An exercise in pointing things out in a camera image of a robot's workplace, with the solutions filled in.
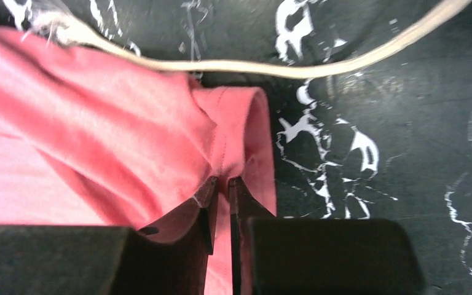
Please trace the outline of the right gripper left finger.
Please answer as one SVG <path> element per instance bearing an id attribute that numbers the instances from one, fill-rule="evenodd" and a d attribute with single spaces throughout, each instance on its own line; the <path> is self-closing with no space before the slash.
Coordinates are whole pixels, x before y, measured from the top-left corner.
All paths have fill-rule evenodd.
<path id="1" fill-rule="evenodd" d="M 219 179 L 210 176 L 183 203 L 138 232 L 176 251 L 194 247 L 212 255 L 218 211 Z"/>

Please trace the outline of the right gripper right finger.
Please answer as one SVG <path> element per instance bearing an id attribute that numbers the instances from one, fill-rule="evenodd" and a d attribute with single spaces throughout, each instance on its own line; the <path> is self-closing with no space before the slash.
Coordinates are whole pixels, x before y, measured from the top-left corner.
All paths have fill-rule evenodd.
<path id="1" fill-rule="evenodd" d="M 249 191 L 241 177 L 229 181 L 230 244 L 232 256 L 232 293 L 253 294 L 253 218 L 274 215 Z"/>

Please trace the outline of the coral pink t-shirt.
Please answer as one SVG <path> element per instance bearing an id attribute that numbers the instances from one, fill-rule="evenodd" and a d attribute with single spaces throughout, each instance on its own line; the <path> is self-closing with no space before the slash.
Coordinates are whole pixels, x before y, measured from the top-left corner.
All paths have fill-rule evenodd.
<path id="1" fill-rule="evenodd" d="M 269 102 L 0 26 L 0 224 L 131 226 L 216 176 L 276 213 Z"/>

